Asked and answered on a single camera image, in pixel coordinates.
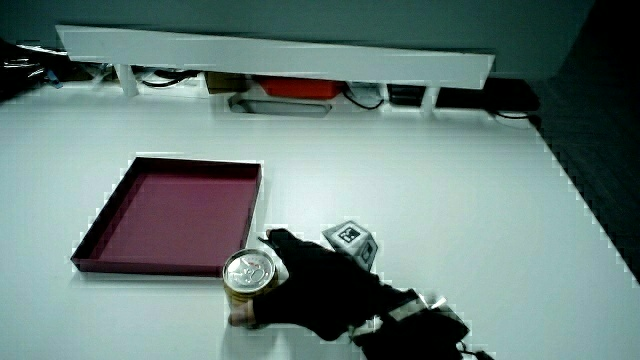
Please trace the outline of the person's right hand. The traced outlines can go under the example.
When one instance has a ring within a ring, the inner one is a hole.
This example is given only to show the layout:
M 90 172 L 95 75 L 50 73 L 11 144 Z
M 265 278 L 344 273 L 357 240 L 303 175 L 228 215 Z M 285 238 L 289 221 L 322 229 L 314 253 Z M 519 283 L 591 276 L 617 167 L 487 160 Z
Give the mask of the person's right hand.
M 284 228 L 262 240 L 282 260 L 288 278 L 269 292 L 231 310 L 236 327 L 293 324 L 332 341 L 351 327 L 389 310 L 399 291 L 353 260 Z

